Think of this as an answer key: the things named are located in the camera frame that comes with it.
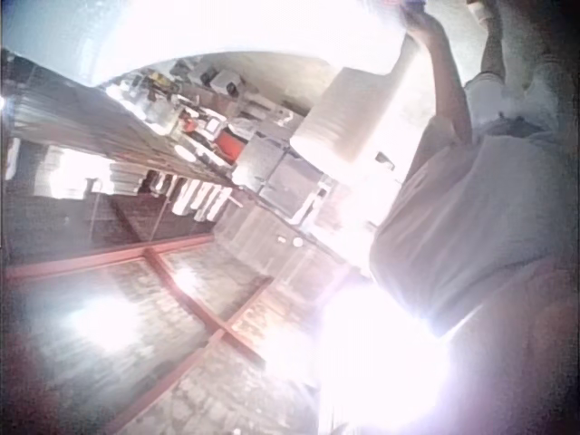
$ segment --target red grout line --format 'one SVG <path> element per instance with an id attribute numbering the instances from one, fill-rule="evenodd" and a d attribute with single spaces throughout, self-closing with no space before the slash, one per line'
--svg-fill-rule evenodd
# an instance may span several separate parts
<path id="1" fill-rule="evenodd" d="M 159 276 L 163 284 L 178 302 L 189 312 L 206 324 L 212 332 L 218 329 L 226 329 L 226 324 L 215 313 L 207 308 L 203 303 L 187 295 L 175 281 L 171 267 L 154 250 L 147 248 L 143 252 L 143 257 L 149 262 L 153 271 Z"/>
<path id="2" fill-rule="evenodd" d="M 18 281 L 59 276 L 71 272 L 94 269 L 95 267 L 133 261 L 141 258 L 145 249 L 152 249 L 157 253 L 162 253 L 186 247 L 198 247 L 211 243 L 213 240 L 213 234 L 202 234 L 169 241 L 147 242 L 121 248 L 105 249 L 87 256 L 77 256 L 65 260 L 47 261 L 26 266 L 8 267 L 5 272 L 5 277 L 8 281 Z"/>
<path id="3" fill-rule="evenodd" d="M 233 313 L 229 319 L 227 319 L 226 322 L 227 326 L 233 327 L 234 323 L 237 322 L 244 315 L 244 313 L 248 310 L 248 308 L 252 306 L 266 291 L 266 289 L 274 282 L 274 278 L 272 276 L 259 276 L 256 280 L 257 283 L 255 284 L 253 283 L 253 285 L 256 285 L 257 289 L 247 299 L 247 301 L 245 301 L 244 304 L 240 308 L 238 308 L 237 311 Z"/>
<path id="4" fill-rule="evenodd" d="M 227 322 L 224 322 L 217 314 L 215 314 L 211 309 L 209 309 L 205 304 L 196 300 L 195 298 L 191 297 L 190 295 L 186 294 L 179 284 L 175 281 L 175 278 L 172 274 L 171 267 L 163 260 L 163 258 L 153 252 L 150 249 L 146 249 L 143 256 L 149 261 L 151 267 L 155 271 L 155 273 L 159 276 L 161 281 L 167 286 L 173 297 L 175 297 L 180 304 L 182 304 L 190 313 L 194 314 L 196 317 L 201 319 L 201 321 L 206 324 L 211 331 L 216 330 L 224 330 L 226 333 L 226 340 L 228 343 L 231 343 L 235 346 L 242 354 L 244 354 L 249 360 L 257 363 L 259 365 L 264 364 L 264 358 L 252 347 L 252 344 L 244 338 L 242 335 L 234 331 L 231 325 Z M 261 285 L 257 288 L 257 292 L 259 293 L 256 295 L 258 298 L 267 288 L 267 285 L 271 282 L 272 278 L 267 278 L 264 282 L 264 285 Z M 242 308 L 244 310 L 247 309 L 249 305 L 244 304 Z M 241 310 L 238 310 L 234 316 L 241 316 Z"/>
<path id="5" fill-rule="evenodd" d="M 107 435 L 117 433 L 131 421 L 139 417 L 143 412 L 154 405 L 165 392 L 177 385 L 183 375 L 195 367 L 195 365 L 202 360 L 203 356 L 219 343 L 224 334 L 225 332 L 223 330 L 215 331 L 209 337 L 208 342 L 204 347 L 197 349 L 194 353 L 188 356 L 180 365 L 173 369 L 173 371 L 157 382 L 153 388 L 142 394 L 132 405 L 129 406 L 129 408 L 118 414 L 115 419 L 109 422 L 99 433 Z"/>

